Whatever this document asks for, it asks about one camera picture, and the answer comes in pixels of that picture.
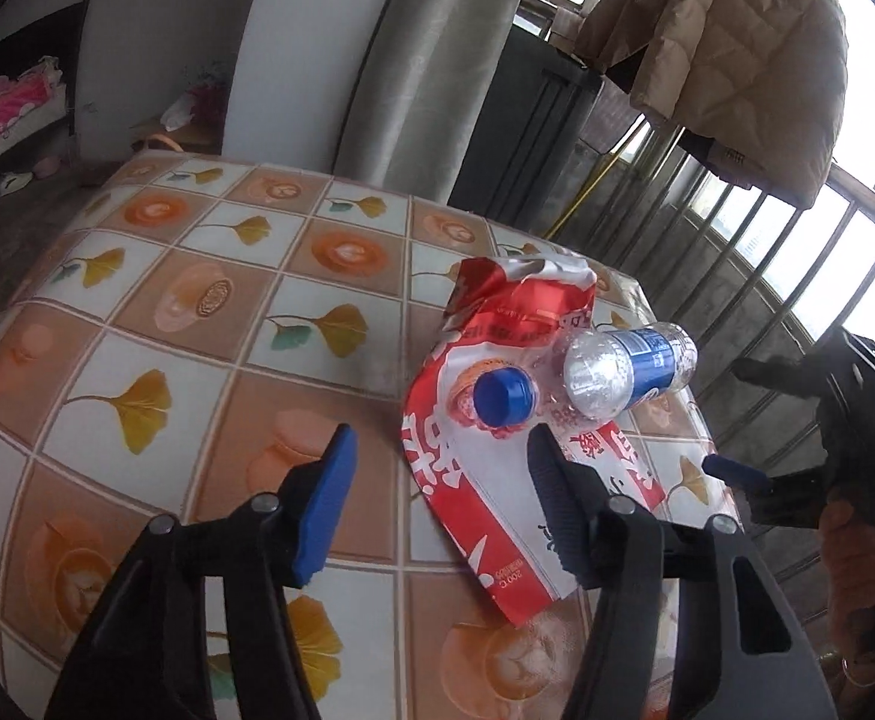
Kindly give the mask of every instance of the ginkgo leaf pattern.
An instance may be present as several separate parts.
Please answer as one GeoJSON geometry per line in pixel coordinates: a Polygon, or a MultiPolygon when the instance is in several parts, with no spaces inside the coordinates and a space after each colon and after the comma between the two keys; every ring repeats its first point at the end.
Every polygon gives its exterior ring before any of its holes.
{"type": "Polygon", "coordinates": [[[613,327],[615,330],[629,330],[630,322],[628,322],[624,317],[621,317],[616,311],[611,311],[610,322],[600,322],[599,324],[594,325],[599,330],[604,329],[605,327],[613,327]]]}
{"type": "MultiPolygon", "coordinates": [[[[314,598],[306,595],[295,598],[287,604],[287,617],[290,618],[290,630],[301,656],[311,696],[318,702],[327,695],[330,685],[340,679],[340,660],[336,656],[343,651],[344,645],[338,632],[333,630],[324,605],[314,598]]],[[[208,637],[226,640],[227,635],[209,631],[208,637]]],[[[207,662],[215,700],[236,697],[231,656],[220,653],[208,656],[207,662]]]]}
{"type": "Polygon", "coordinates": [[[359,209],[367,218],[378,218],[387,212],[387,203],[383,197],[364,197],[359,200],[345,200],[342,197],[330,198],[330,213],[340,214],[352,208],[359,209]]]}
{"type": "Polygon", "coordinates": [[[170,181],[186,181],[188,178],[194,178],[196,184],[209,184],[211,181],[217,180],[224,175],[223,167],[208,167],[207,170],[199,170],[191,172],[190,170],[175,170],[169,176],[170,181]]]}
{"type": "Polygon", "coordinates": [[[411,274],[411,278],[417,278],[417,276],[443,276],[450,281],[456,281],[458,280],[458,274],[460,274],[460,263],[455,263],[444,271],[443,274],[439,274],[437,271],[421,271],[419,274],[411,274]]]}
{"type": "Polygon", "coordinates": [[[199,224],[198,227],[224,227],[228,230],[234,230],[240,242],[246,247],[253,247],[258,242],[263,241],[270,235],[270,222],[263,217],[248,217],[244,221],[239,221],[237,224],[199,224]]]}
{"type": "Polygon", "coordinates": [[[344,645],[320,601],[300,595],[287,604],[287,616],[311,695],[314,701],[320,701],[327,695],[330,684],[340,679],[340,661],[335,655],[344,645]]]}
{"type": "Polygon", "coordinates": [[[349,357],[367,340],[367,322],[357,306],[344,303],[336,306],[323,317],[297,317],[294,314],[274,314],[266,318],[274,325],[276,332],[271,341],[272,349],[293,349],[304,346],[311,333],[304,333],[300,328],[309,327],[300,324],[283,324],[278,319],[296,319],[297,322],[308,322],[314,325],[324,337],[327,347],[335,357],[349,357]]]}
{"type": "Polygon", "coordinates": [[[674,495],[674,493],[676,493],[677,490],[680,490],[680,488],[685,488],[685,490],[690,490],[690,492],[693,493],[693,496],[704,504],[704,506],[708,506],[709,503],[711,503],[711,496],[709,496],[709,493],[707,492],[707,482],[704,479],[703,471],[698,469],[698,467],[690,461],[690,458],[684,455],[681,455],[680,458],[680,475],[680,483],[674,485],[670,489],[667,498],[674,495]]]}
{"type": "Polygon", "coordinates": [[[272,349],[296,349],[304,346],[311,338],[311,327],[306,324],[284,325],[274,322],[274,338],[270,342],[272,349]]]}
{"type": "Polygon", "coordinates": [[[64,405],[79,400],[97,400],[113,406],[121,422],[124,445],[135,455],[148,448],[154,437],[167,426],[167,410],[172,405],[167,377],[157,368],[143,373],[117,397],[78,395],[68,398],[64,405]]]}
{"type": "Polygon", "coordinates": [[[56,284],[58,281],[70,278],[79,271],[81,263],[84,263],[84,279],[82,281],[84,289],[95,287],[122,269],[124,249],[122,247],[110,248],[97,257],[71,257],[60,266],[60,270],[57,271],[50,283],[56,284]]]}

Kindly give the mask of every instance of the patterned tablecloth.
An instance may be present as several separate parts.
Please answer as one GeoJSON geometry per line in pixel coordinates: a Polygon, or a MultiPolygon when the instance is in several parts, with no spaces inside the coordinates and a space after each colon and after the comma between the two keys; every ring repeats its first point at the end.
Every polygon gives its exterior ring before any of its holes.
{"type": "MultiPolygon", "coordinates": [[[[146,151],[44,255],[0,318],[0,679],[40,717],[113,567],[158,512],[222,517],[333,428],[359,467],[328,565],[288,594],[318,706],[353,718],[554,718],[591,600],[503,620],[431,517],[401,455],[401,396],[455,263],[549,245],[326,175],[146,151]]],[[[597,323],[652,319],[597,263],[597,323]]],[[[666,492],[658,514],[726,507],[707,428],[666,395],[621,428],[666,492]]],[[[654,695],[674,644],[663,600],[654,695]]],[[[218,716],[237,717],[220,584],[208,586],[218,716]]]]}

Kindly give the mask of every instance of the blue gripper pad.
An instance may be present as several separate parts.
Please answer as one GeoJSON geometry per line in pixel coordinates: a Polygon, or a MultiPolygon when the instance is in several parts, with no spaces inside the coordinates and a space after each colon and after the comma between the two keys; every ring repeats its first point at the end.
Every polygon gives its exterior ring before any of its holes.
{"type": "Polygon", "coordinates": [[[338,528],[344,499],[357,470],[357,433],[350,425],[338,425],[320,459],[322,473],[301,515],[297,555],[291,570],[304,586],[327,560],[333,532],[338,528]]]}
{"type": "Polygon", "coordinates": [[[770,493],[770,488],[773,487],[773,482],[765,472],[725,458],[723,455],[708,455],[704,458],[702,467],[708,476],[714,476],[722,480],[725,485],[743,490],[745,493],[770,493]]]}

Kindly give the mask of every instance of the white wall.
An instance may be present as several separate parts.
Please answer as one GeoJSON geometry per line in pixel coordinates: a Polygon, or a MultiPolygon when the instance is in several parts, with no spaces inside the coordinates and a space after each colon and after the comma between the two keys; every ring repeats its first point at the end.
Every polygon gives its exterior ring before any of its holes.
{"type": "Polygon", "coordinates": [[[329,171],[384,1],[254,0],[224,154],[329,171]]]}
{"type": "MultiPolygon", "coordinates": [[[[0,40],[78,0],[8,0],[0,40]]],[[[77,81],[86,159],[130,153],[128,127],[159,115],[199,71],[233,66],[253,0],[91,0],[77,81]]]]}

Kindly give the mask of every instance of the blue bottle label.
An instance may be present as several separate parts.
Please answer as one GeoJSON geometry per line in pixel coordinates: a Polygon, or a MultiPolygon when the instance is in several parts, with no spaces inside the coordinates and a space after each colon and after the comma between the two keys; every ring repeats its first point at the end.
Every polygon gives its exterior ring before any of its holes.
{"type": "Polygon", "coordinates": [[[621,342],[634,367],[634,389],[626,408],[657,397],[674,380],[676,360],[670,342],[650,327],[639,330],[613,330],[610,335],[621,342]]]}

